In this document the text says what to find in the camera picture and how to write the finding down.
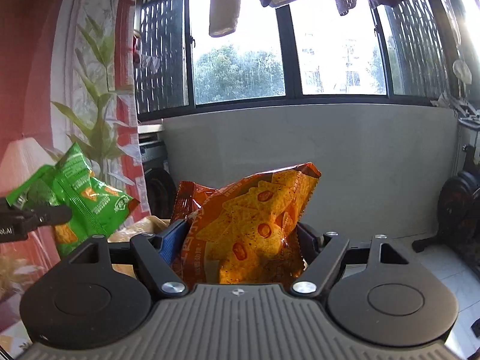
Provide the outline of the green cracker snack bag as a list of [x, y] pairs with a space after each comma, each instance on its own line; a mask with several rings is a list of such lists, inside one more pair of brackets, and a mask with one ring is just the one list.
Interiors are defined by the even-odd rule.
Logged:
[[137, 208], [139, 201], [96, 178], [76, 143], [54, 166], [41, 166], [7, 195], [19, 209], [67, 206], [72, 218], [54, 226], [60, 257], [67, 256], [94, 235], [111, 236]]

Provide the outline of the orange tortilla chips bag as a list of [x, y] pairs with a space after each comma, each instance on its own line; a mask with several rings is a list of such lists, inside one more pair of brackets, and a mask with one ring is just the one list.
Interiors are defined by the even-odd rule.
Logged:
[[221, 189], [183, 181], [172, 217], [188, 232], [172, 269], [196, 284], [290, 287], [305, 269], [297, 224], [321, 177], [313, 163], [260, 172]]

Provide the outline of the black exercise bike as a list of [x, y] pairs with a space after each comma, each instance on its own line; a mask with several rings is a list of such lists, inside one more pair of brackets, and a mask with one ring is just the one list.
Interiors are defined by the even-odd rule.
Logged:
[[462, 145], [462, 169], [442, 186], [437, 203], [438, 230], [434, 236], [416, 240], [412, 249], [420, 253], [431, 245], [444, 244], [479, 274], [479, 111], [468, 101], [448, 93], [433, 103], [457, 114], [460, 128], [474, 134], [473, 143]]

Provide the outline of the printed backdrop curtain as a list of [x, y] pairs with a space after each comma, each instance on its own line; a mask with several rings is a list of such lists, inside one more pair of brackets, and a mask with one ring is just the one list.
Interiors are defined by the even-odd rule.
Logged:
[[151, 213], [134, 98], [137, 0], [1, 0], [1, 193], [73, 144]]

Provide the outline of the beige hanging towel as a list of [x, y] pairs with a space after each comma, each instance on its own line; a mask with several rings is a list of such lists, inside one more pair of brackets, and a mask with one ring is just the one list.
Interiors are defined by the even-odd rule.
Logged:
[[234, 33], [241, 0], [210, 0], [209, 35], [220, 38]]

